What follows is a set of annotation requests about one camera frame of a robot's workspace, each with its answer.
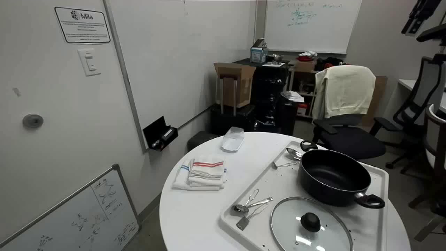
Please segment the glass lid with black knob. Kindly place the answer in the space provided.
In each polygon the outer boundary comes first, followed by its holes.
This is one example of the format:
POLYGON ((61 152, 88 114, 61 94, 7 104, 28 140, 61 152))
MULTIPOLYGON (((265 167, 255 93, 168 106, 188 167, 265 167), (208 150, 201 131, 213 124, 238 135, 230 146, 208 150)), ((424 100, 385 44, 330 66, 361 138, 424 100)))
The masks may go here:
POLYGON ((306 198, 281 199, 272 210, 269 225, 281 251, 352 251, 344 221, 306 198))

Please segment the clear plastic container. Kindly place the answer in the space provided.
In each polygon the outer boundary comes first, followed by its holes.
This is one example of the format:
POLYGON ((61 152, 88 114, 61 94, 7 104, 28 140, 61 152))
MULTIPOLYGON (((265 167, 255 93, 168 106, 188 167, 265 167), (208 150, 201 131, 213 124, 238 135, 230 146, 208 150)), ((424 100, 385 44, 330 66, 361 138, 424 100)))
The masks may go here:
POLYGON ((231 126, 221 139, 220 147, 226 152, 237 152, 244 140, 244 129, 231 126))

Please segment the cardboard box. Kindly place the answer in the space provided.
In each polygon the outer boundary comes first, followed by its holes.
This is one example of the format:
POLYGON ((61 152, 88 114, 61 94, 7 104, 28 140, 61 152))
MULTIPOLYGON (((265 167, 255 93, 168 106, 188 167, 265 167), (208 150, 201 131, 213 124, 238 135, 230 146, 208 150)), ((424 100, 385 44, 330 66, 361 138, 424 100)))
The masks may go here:
POLYGON ((235 62, 214 62, 216 101, 234 108, 251 103, 255 66, 235 62))

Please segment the folded white striped towel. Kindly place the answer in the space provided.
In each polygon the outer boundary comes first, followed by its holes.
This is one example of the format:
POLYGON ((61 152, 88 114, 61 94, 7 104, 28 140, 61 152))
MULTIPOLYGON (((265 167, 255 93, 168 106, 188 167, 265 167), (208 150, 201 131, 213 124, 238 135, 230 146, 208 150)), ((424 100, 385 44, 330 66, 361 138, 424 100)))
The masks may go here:
POLYGON ((220 157, 185 160, 173 181, 173 188, 184 191, 219 191, 224 188, 226 167, 220 157))

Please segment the black whiteboard marker holder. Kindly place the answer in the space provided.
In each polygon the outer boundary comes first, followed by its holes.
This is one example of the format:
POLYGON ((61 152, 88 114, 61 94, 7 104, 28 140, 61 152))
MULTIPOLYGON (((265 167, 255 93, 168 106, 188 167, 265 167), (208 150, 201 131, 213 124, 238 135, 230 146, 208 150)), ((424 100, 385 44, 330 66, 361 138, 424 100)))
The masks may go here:
POLYGON ((167 125, 164 117, 159 117, 143 129, 148 147, 153 150, 164 149, 173 139, 178 136, 178 129, 173 125, 167 125))

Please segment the black storage cabinet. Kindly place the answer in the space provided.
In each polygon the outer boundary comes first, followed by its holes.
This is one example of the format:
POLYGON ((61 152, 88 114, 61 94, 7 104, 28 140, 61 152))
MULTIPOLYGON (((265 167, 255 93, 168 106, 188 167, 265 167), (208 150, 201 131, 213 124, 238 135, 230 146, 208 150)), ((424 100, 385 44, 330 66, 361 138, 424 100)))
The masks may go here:
POLYGON ((277 104, 286 85, 286 66, 258 66, 252 80, 252 104, 255 106, 255 131, 277 132, 277 104))

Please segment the small metal measuring spoon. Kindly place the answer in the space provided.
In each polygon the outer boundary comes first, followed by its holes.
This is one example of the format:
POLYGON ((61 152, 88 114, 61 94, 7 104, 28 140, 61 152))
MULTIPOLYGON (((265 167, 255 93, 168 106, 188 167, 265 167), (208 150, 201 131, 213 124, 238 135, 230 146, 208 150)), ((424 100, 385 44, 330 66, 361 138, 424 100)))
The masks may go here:
POLYGON ((291 159, 301 160, 301 154, 295 149, 287 146, 286 150, 291 156, 291 159))

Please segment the blue tissue box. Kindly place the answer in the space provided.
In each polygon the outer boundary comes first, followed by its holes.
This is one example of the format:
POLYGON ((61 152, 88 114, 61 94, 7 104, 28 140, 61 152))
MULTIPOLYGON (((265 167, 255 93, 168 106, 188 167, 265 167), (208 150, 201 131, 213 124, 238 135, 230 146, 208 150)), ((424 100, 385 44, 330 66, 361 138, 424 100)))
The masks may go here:
POLYGON ((252 47, 249 61, 255 64, 263 64, 266 61, 266 47, 252 47))

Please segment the office chair with cream cloth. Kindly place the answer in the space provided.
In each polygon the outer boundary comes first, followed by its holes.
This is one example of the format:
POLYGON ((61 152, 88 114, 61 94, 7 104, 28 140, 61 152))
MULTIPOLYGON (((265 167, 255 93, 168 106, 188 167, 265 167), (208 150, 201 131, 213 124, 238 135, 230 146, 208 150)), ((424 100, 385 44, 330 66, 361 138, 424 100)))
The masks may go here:
POLYGON ((385 145, 359 128, 366 115, 376 76, 364 65, 333 65, 315 73, 312 122, 315 143, 354 159, 385 153, 385 145))

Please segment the black mesh office chair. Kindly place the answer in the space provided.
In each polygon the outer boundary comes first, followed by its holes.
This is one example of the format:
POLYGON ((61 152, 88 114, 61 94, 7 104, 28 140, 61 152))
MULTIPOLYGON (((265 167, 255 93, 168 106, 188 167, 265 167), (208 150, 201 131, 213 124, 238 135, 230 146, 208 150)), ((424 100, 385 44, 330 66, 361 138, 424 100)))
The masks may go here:
POLYGON ((387 161, 386 167, 393 168, 400 160, 415 156, 421 149, 424 136, 425 108, 439 103, 444 89, 444 57, 422 57, 415 83, 403 104, 390 117, 375 117, 369 131, 376 135, 380 128, 389 132, 401 132, 403 139, 396 147, 404 150, 397 159, 387 161))

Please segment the wall whiteboard at back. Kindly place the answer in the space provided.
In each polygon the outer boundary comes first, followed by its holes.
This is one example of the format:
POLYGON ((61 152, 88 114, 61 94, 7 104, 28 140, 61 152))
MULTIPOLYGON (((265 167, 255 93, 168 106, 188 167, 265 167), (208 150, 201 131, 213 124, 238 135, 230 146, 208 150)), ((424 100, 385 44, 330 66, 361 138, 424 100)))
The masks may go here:
POLYGON ((270 50, 345 54, 362 0, 266 0, 270 50))

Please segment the white light switch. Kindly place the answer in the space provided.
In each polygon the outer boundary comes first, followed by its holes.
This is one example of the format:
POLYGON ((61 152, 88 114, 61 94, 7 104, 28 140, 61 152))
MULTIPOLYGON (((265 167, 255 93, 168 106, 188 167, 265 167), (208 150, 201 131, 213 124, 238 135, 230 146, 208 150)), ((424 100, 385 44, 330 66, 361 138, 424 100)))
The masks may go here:
POLYGON ((81 64, 83 66, 83 72, 86 76, 92 76, 92 75, 99 75, 100 71, 96 65, 96 58, 93 55, 93 50, 92 48, 79 48, 78 50, 78 55, 81 60, 81 64))

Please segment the small whiteboard leaning on wall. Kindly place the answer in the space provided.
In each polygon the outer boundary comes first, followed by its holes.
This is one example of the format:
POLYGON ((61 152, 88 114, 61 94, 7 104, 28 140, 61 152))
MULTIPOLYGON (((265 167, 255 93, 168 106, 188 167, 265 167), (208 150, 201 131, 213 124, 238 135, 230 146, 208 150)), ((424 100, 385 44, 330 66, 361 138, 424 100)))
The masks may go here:
POLYGON ((4 239, 0 251, 121 251, 139 223, 118 164, 4 239))

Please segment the wall notice sign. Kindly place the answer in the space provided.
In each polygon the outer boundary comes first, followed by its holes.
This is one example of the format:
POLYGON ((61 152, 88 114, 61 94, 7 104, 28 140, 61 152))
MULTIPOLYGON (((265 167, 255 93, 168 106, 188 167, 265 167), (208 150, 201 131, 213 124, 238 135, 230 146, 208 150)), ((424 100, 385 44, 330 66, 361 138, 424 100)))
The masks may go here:
POLYGON ((102 11, 56 7, 57 20, 67 43, 109 43, 110 34, 102 11))

